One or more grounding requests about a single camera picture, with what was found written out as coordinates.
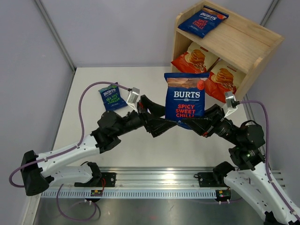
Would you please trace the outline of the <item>Burts chilli bag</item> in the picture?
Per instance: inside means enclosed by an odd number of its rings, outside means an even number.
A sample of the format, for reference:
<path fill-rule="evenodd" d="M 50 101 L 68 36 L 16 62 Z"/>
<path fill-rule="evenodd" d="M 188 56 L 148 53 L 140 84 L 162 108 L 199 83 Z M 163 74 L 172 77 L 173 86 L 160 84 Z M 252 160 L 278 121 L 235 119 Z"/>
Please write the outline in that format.
<path fill-rule="evenodd" d="M 178 126 L 190 129 L 183 120 L 204 115 L 205 81 L 210 74 L 165 73 L 167 92 L 165 99 L 165 118 Z"/>
<path fill-rule="evenodd" d="M 178 28 L 200 38 L 204 38 L 228 17 L 229 15 L 227 13 L 204 5 L 200 11 L 181 23 Z"/>

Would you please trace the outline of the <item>cassava chips bag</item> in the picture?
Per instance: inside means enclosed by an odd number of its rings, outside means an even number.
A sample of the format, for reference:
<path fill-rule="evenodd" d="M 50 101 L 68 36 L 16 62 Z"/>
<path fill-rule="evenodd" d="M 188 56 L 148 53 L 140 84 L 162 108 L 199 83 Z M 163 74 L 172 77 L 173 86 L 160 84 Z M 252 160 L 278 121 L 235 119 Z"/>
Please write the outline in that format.
<path fill-rule="evenodd" d="M 205 81 L 205 92 L 209 96 L 225 103 L 225 93 L 236 93 L 246 74 L 224 60 L 220 60 L 211 69 Z"/>
<path fill-rule="evenodd" d="M 187 51 L 174 59 L 171 64 L 182 73 L 206 73 L 219 57 L 192 42 Z"/>

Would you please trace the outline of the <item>Burts green blue bag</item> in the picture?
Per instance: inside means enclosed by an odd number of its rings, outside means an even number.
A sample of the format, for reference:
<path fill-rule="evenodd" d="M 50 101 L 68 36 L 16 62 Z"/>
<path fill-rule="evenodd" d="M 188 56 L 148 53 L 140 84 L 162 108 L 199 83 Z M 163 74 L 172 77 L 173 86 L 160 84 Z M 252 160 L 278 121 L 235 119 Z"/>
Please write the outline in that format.
<path fill-rule="evenodd" d="M 126 101 L 121 97 L 117 82 L 98 91 L 104 103 L 106 111 L 115 111 L 127 106 Z"/>

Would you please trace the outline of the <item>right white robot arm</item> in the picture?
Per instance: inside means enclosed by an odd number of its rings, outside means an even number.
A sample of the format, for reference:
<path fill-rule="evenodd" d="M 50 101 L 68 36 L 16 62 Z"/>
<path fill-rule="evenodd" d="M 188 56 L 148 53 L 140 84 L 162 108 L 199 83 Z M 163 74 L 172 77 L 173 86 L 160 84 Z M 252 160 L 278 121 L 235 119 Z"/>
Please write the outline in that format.
<path fill-rule="evenodd" d="M 234 144 L 229 149 L 233 162 L 222 162 L 213 168 L 213 181 L 237 192 L 261 217 L 265 225 L 298 225 L 300 209 L 275 179 L 268 165 L 268 154 L 259 148 L 268 146 L 269 132 L 254 120 L 237 127 L 225 117 L 218 105 L 212 106 L 202 117 L 183 119 L 198 135 L 213 134 Z"/>

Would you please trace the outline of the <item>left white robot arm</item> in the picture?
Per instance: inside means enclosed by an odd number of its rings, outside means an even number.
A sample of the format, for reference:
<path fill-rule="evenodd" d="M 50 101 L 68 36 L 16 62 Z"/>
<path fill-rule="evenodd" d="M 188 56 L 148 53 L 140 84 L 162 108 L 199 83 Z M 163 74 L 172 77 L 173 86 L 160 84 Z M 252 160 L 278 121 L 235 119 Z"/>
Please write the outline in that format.
<path fill-rule="evenodd" d="M 46 153 L 33 150 L 24 153 L 21 162 L 23 188 L 27 196 L 46 191 L 54 185 L 71 183 L 76 187 L 97 187 L 102 179 L 96 163 L 73 167 L 71 163 L 82 158 L 105 153 L 120 144 L 121 135 L 144 127 L 153 137 L 163 134 L 176 126 L 176 122 L 165 116 L 165 107 L 150 101 L 145 95 L 137 103 L 137 110 L 120 116 L 114 111 L 107 111 L 97 122 L 98 127 L 78 144 Z"/>

